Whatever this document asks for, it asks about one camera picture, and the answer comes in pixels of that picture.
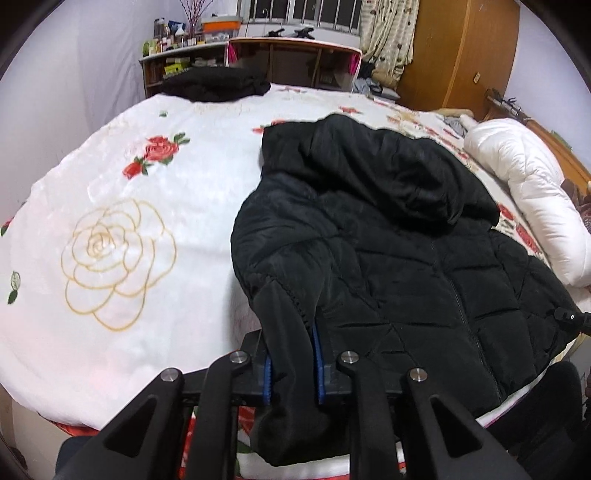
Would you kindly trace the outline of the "black hooded puffer jacket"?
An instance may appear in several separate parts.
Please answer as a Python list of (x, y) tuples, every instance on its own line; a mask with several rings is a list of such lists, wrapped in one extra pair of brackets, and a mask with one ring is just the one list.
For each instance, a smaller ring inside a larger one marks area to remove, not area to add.
[(345, 452), (348, 414), (320, 381), (346, 350), (391, 383), (422, 367), (480, 416), (577, 337), (565, 286), (497, 230), (486, 187), (437, 142), (332, 114), (267, 127), (262, 157), (231, 258), (270, 352), (252, 430), (267, 463)]

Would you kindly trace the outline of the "pile of clothes by desk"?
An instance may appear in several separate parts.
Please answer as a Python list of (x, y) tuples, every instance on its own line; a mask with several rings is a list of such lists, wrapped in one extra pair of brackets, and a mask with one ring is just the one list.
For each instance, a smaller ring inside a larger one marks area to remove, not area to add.
[(378, 69), (374, 63), (363, 60), (358, 78), (353, 82), (353, 93), (399, 101), (397, 86), (398, 80), (387, 71)]

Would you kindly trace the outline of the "wooden headboard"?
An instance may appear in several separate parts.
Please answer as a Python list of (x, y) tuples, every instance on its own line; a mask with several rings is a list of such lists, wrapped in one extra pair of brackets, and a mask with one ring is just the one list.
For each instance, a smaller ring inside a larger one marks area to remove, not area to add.
[(555, 155), (565, 177), (585, 194), (590, 192), (590, 172), (557, 134), (548, 131), (533, 117), (527, 115), (515, 100), (505, 99), (496, 89), (487, 90), (486, 101), (488, 111), (484, 117), (485, 121), (511, 118), (532, 130)]

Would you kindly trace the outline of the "white duvet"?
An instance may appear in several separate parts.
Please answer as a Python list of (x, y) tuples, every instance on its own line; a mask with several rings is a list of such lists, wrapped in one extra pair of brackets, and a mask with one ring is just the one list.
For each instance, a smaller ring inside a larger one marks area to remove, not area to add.
[(566, 285), (590, 285), (590, 233), (562, 183), (555, 155), (532, 130), (509, 118), (478, 123), (464, 148), (507, 184), (552, 268)]

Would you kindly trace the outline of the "white rose print blanket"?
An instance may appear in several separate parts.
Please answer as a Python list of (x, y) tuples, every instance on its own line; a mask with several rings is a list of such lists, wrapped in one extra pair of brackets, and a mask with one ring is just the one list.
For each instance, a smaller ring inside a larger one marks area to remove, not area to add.
[(262, 179), (263, 131), (332, 114), (446, 148), (496, 202), (497, 230), (557, 276), (511, 194), (438, 114), (280, 85), (224, 103), (154, 96), (36, 182), (1, 230), (1, 384), (44, 419), (95, 430), (60, 478), (458, 478), (468, 458), (475, 479), (530, 477), (546, 436), (577, 428), (563, 355), (580, 333), (480, 416), (422, 367), (391, 383), (346, 350), (325, 361), (324, 403), (348, 414), (345, 452), (274, 466), (253, 450), (270, 352), (231, 234)]

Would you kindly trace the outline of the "folded black garment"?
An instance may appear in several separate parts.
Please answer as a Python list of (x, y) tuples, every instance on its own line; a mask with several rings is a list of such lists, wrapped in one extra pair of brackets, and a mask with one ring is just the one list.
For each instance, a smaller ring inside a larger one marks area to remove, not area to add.
[(270, 81), (259, 71), (225, 66), (202, 66), (183, 70), (163, 80), (161, 93), (200, 103), (238, 101), (263, 96)]

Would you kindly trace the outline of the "orange wooden wardrobe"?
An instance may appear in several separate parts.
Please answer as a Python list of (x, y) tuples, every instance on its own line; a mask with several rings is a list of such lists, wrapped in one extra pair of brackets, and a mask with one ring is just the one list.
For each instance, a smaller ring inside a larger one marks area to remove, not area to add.
[(413, 61), (397, 87), (400, 103), (421, 111), (469, 109), (483, 119), (487, 95), (506, 91), (519, 19), (513, 0), (422, 1)]

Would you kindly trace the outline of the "white topped wooden desk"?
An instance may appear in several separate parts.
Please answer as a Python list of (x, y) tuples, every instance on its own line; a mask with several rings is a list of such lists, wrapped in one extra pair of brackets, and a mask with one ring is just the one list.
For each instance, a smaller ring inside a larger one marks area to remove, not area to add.
[(362, 52), (310, 39), (238, 37), (228, 41), (225, 63), (259, 72), (273, 84), (352, 92)]

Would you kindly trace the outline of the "wooden shelf unit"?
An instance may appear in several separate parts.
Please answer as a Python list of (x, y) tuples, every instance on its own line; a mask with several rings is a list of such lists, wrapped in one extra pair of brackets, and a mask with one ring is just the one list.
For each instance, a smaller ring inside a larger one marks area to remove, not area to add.
[(163, 82), (185, 70), (223, 66), (228, 41), (202, 43), (148, 55), (139, 60), (145, 98), (161, 92)]

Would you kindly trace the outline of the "orange lidded plastic box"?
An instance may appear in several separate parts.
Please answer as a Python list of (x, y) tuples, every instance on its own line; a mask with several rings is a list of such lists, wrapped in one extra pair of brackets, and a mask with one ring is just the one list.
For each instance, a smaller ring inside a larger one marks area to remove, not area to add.
[(228, 41), (238, 35), (242, 27), (239, 16), (215, 16), (201, 20), (201, 32), (205, 43)]

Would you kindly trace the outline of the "patterned cream curtain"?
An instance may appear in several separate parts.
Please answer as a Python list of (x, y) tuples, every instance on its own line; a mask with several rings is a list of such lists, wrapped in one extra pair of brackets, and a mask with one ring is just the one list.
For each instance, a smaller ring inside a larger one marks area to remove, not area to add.
[(419, 0), (363, 1), (360, 48), (363, 59), (374, 65), (379, 81), (397, 89), (414, 57)]

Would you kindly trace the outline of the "barred window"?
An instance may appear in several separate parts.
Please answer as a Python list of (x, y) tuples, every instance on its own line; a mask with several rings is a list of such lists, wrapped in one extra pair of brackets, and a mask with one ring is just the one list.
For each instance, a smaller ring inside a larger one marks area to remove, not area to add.
[(236, 13), (245, 27), (304, 26), (348, 34), (359, 32), (362, 2), (359, 0), (243, 0)]

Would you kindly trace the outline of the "dried branch bouquet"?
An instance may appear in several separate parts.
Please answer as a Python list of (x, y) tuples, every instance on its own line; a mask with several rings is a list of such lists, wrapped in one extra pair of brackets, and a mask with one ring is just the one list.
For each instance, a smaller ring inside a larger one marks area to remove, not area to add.
[(213, 4), (213, 0), (179, 0), (179, 3), (187, 20), (187, 32), (194, 36), (202, 14)]

